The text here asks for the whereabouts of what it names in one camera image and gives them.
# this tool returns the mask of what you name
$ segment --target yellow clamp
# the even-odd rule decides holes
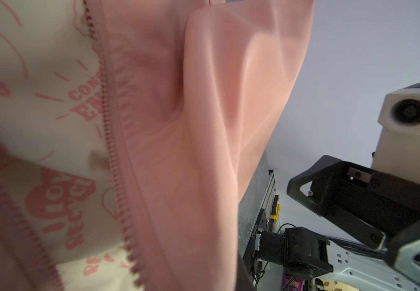
[[[278,223],[279,218],[279,210],[281,209],[281,205],[278,203],[278,206],[276,207],[276,215],[270,216],[271,219],[275,220],[275,225]]]

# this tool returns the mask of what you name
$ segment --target pink jacket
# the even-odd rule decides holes
[[[93,290],[103,269],[126,283],[100,290],[234,290],[237,205],[313,1],[17,2],[0,0],[0,290]]]

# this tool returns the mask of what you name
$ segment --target zipper teeth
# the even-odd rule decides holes
[[[153,288],[149,282],[147,272],[145,270],[145,264],[141,257],[140,248],[136,238],[133,221],[127,197],[124,192],[124,182],[120,172],[118,156],[116,147],[113,139],[113,128],[111,125],[109,102],[108,102],[108,84],[107,84],[107,72],[105,68],[105,56],[103,54],[103,47],[100,36],[96,31],[96,21],[90,14],[90,5],[88,1],[84,1],[85,4],[85,16],[88,25],[90,26],[91,36],[95,40],[96,49],[99,56],[100,72],[101,72],[101,89],[102,89],[102,104],[103,104],[103,125],[105,128],[105,139],[107,143],[110,171],[113,175],[114,190],[116,191],[116,201],[118,204],[119,220],[123,227],[123,234],[125,236],[125,247],[129,253],[127,259],[132,263],[130,271],[132,274],[139,277],[134,280],[137,286],[143,285],[144,290],[152,291]]]
[[[35,253],[38,254],[38,257],[41,259],[43,265],[48,270],[48,275],[51,281],[54,283],[54,288],[56,291],[64,291],[64,285],[61,280],[61,276],[56,269],[55,264],[51,260],[48,252],[43,246],[43,243],[38,238],[35,231],[32,229],[31,224],[25,219],[22,215],[19,207],[11,200],[8,192],[4,190],[3,186],[0,183],[0,204],[3,209],[8,214],[9,219],[15,223],[25,236],[29,239],[32,249]]]

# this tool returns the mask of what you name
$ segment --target white wall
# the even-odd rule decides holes
[[[369,167],[384,96],[418,82],[420,0],[316,1],[307,56],[267,147],[281,223],[348,237],[290,199],[287,183],[324,154]]]

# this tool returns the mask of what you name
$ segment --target camera lens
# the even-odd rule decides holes
[[[404,124],[420,123],[420,101],[406,99],[398,102],[393,109],[393,115],[397,122]]]

